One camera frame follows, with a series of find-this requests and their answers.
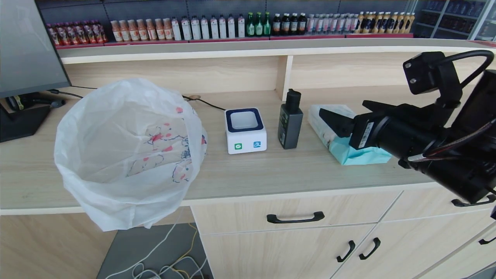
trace white box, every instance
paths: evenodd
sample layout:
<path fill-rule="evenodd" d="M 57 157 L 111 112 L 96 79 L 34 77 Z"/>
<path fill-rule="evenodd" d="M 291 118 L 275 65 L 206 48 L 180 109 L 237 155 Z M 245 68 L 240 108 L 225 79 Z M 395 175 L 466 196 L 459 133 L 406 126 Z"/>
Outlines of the white box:
<path fill-rule="evenodd" d="M 257 108 L 224 112 L 229 154 L 267 150 L 267 131 Z"/>

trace drawer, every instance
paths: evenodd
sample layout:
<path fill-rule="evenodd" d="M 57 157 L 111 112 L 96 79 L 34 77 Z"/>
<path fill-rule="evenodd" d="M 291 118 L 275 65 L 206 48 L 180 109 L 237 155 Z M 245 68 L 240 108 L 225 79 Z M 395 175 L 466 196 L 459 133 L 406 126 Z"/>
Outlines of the drawer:
<path fill-rule="evenodd" d="M 192 206 L 201 234 L 377 222 L 400 191 Z M 267 215 L 280 221 L 271 223 Z"/>
<path fill-rule="evenodd" d="M 430 189 L 407 190 L 396 200 L 383 221 L 464 213 L 481 209 L 490 209 L 496 206 L 496 202 L 493 202 L 468 207 L 456 207 L 451 202 L 454 199 L 463 202 L 462 199 L 443 186 Z M 480 202 L 485 201 L 489 201 L 488 198 L 480 200 Z"/>

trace monitor stand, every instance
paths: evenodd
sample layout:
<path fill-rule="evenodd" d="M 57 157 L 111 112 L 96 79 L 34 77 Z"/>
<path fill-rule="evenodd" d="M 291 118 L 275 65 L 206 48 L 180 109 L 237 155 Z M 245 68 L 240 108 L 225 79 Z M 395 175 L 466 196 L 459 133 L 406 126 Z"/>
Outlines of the monitor stand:
<path fill-rule="evenodd" d="M 0 104 L 0 142 L 34 135 L 49 112 L 50 106 L 43 106 L 8 113 Z"/>

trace gray floor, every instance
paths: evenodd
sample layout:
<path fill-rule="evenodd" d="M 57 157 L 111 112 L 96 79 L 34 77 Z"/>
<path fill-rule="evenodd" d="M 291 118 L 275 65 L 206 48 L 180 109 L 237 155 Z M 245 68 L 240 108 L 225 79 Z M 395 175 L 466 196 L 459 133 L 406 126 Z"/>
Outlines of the gray floor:
<path fill-rule="evenodd" d="M 97 279 L 105 279 L 108 275 L 124 270 L 144 258 L 155 245 L 164 239 L 171 227 L 172 225 L 162 225 L 153 226 L 151 229 L 140 227 L 119 231 L 103 261 Z M 194 229 L 188 226 L 188 224 L 177 224 L 167 240 L 144 261 L 145 269 L 153 269 L 158 272 L 162 266 L 173 263 L 188 251 L 193 235 Z M 195 237 L 194 246 L 189 255 L 195 259 L 199 266 L 203 264 L 206 258 L 198 234 Z M 188 272 L 190 276 L 197 270 L 197 267 L 190 260 L 179 262 L 175 265 L 175 268 Z M 203 267 L 202 273 L 212 278 L 212 272 L 210 271 L 208 262 Z M 152 276 L 152 273 L 146 273 L 143 274 L 142 278 L 151 278 Z M 133 278 L 132 269 L 112 276 L 112 279 L 131 278 Z M 167 271 L 163 278 L 181 279 L 173 271 Z"/>

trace green bottle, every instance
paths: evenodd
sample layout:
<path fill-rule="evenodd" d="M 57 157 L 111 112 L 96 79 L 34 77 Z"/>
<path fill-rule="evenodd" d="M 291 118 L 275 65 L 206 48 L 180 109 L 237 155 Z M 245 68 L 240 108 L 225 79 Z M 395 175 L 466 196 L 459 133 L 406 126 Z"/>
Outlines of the green bottle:
<path fill-rule="evenodd" d="M 270 15 L 270 13 L 268 11 L 266 11 L 265 12 L 265 23 L 263 24 L 263 35 L 264 36 L 270 36 L 269 15 Z"/>
<path fill-rule="evenodd" d="M 255 25 L 253 24 L 253 13 L 248 13 L 248 21 L 247 21 L 247 36 L 253 37 L 255 35 Z"/>
<path fill-rule="evenodd" d="M 262 26 L 262 13 L 257 12 L 256 13 L 256 24 L 255 24 L 255 35 L 257 37 L 261 37 L 263 33 L 263 26 Z"/>

